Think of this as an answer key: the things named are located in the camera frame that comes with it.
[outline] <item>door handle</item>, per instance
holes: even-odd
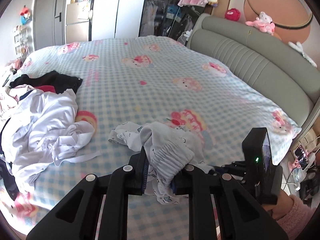
[[[62,18],[61,16],[62,16],[62,13],[59,13],[59,15],[55,17],[55,19],[56,19],[56,18],[59,18],[59,22],[61,22],[61,20],[62,20],[62,19],[61,19],[61,18]]]

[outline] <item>silver screw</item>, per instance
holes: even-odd
[[[229,173],[224,173],[224,174],[222,174],[222,178],[223,178],[224,180],[231,180],[231,179],[232,179],[232,177],[231,177],[231,175],[230,175]]]
[[[193,171],[195,168],[194,168],[194,166],[192,166],[192,165],[186,165],[185,167],[184,167],[184,169],[186,170],[186,171]]]
[[[85,177],[86,181],[94,181],[96,179],[96,176],[93,174],[89,174]]]
[[[124,171],[132,171],[132,169],[133,169],[133,168],[132,168],[131,165],[126,165],[126,166],[123,167],[123,170],[124,170]]]

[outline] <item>black door handle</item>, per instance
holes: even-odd
[[[55,19],[59,17],[59,22],[61,22],[62,21],[62,19],[61,19],[62,17],[61,16],[62,16],[62,14],[59,13],[59,16],[56,16]]]

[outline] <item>pink fuzzy sleeve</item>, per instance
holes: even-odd
[[[294,240],[309,222],[315,210],[304,205],[302,200],[295,195],[290,195],[294,204],[292,209],[277,222],[289,236],[289,240]]]

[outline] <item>white bunny ear plush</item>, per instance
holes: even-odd
[[[289,41],[288,45],[295,49],[297,52],[299,52],[307,61],[309,61],[311,63],[311,65],[313,65],[314,67],[317,67],[317,64],[312,60],[311,57],[309,57],[304,51],[303,51],[303,47],[301,45],[300,42],[297,42],[296,44],[294,44],[293,42]]]

